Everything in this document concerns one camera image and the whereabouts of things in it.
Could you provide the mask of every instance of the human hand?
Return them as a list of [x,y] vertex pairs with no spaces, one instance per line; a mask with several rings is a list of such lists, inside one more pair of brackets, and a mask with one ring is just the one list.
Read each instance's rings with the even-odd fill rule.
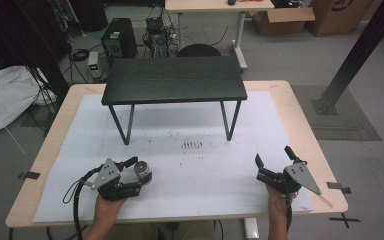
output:
[[283,199],[283,193],[266,184],[269,193],[269,236],[268,240],[286,240],[288,239],[286,211],[286,201]]
[[284,194],[275,188],[266,184],[267,192],[269,193],[269,216],[270,220],[277,220],[287,218],[286,216],[286,201],[284,200]]
[[104,239],[113,226],[120,207],[127,199],[114,202],[107,201],[98,195],[95,203],[95,217],[92,228],[86,237],[86,240]]

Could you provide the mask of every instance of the table leg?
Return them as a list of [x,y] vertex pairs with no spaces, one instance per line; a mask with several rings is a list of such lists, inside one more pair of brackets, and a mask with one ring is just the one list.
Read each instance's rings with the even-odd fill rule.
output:
[[224,128],[226,130],[227,141],[230,141],[232,139],[233,130],[235,129],[235,124],[236,124],[236,119],[238,118],[239,108],[241,107],[241,102],[242,101],[236,102],[236,108],[235,108],[235,113],[233,115],[232,126],[230,127],[230,130],[229,130],[229,124],[227,123],[227,119],[226,119],[226,110],[224,109],[224,103],[223,101],[220,101],[221,113],[223,114]]
[[245,237],[247,240],[260,239],[256,218],[244,218]]
[[177,27],[179,28],[179,45],[177,46],[177,51],[183,48],[183,29],[181,24],[181,18],[183,13],[177,13]]
[[238,30],[236,32],[236,40],[232,40],[233,49],[235,50],[236,57],[238,58],[239,65],[242,70],[245,70],[248,68],[245,62],[244,54],[242,53],[242,49],[241,49],[241,38],[242,38],[242,31],[244,28],[244,21],[245,21],[245,12],[240,12],[239,21],[238,21]]
[[114,107],[112,105],[108,105],[111,115],[114,118],[115,125],[117,126],[118,131],[120,132],[121,138],[123,139],[124,145],[129,145],[130,141],[130,133],[132,131],[132,122],[133,122],[133,112],[135,110],[135,105],[132,104],[132,107],[130,108],[130,117],[129,117],[129,125],[127,127],[127,137],[124,136],[123,129],[121,128],[120,122],[118,121],[117,114],[114,111]]

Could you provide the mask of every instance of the white paper sheet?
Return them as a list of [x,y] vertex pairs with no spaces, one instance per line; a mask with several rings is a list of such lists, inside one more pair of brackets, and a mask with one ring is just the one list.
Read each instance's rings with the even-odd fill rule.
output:
[[[164,220],[267,213],[267,191],[256,180],[255,155],[274,172],[292,164],[283,126],[269,92],[248,92],[231,141],[226,140],[218,102],[136,105],[130,145],[124,145],[102,95],[87,95],[67,133],[47,179],[34,222],[72,221],[72,202],[62,198],[70,185],[108,157],[125,161],[138,156],[153,172],[140,196],[119,212],[124,220]],[[230,126],[236,102],[226,102]],[[115,107],[127,131],[130,106]],[[125,182],[133,168],[122,174]],[[84,187],[79,218],[91,221],[97,191]],[[309,212],[311,202],[301,190],[293,210]]]

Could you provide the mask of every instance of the black tabletop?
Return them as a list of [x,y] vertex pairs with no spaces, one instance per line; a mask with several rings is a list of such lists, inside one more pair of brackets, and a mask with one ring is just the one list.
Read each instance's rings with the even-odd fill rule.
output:
[[246,100],[234,56],[114,59],[103,105]]

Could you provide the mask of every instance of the wooden table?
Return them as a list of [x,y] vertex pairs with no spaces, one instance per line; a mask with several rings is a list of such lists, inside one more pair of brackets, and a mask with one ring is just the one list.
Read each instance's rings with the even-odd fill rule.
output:
[[[316,195],[310,194],[313,205],[311,214],[345,212],[348,204],[342,192],[329,189],[326,185],[326,182],[336,182],[336,179],[290,85],[285,81],[245,81],[244,83],[247,91],[269,91],[271,93],[290,146],[297,156],[301,156],[308,161],[308,168],[323,192],[323,196],[333,205],[331,208]],[[33,217],[41,200],[49,171],[58,156],[82,97],[87,94],[102,94],[104,89],[104,84],[75,85],[71,87],[30,170],[41,175],[37,180],[25,180],[6,219],[7,226],[15,228],[45,225],[34,223]]]
[[274,5],[270,0],[262,2],[246,1],[239,2],[230,6],[227,0],[166,0],[165,9],[167,12],[178,14],[178,28],[179,28],[179,49],[182,48],[182,14],[190,12],[239,12],[238,15],[238,29],[236,32],[236,39],[233,40],[233,49],[235,50],[236,57],[242,70],[247,69],[244,55],[241,49],[242,30],[245,21],[245,14],[248,11],[265,11],[273,9]]
[[[226,138],[232,139],[241,101],[247,99],[235,57],[181,57],[115,59],[102,98],[108,106],[125,145],[129,144],[137,104],[220,102]],[[229,129],[224,101],[236,101]],[[127,135],[114,105],[130,105]]]

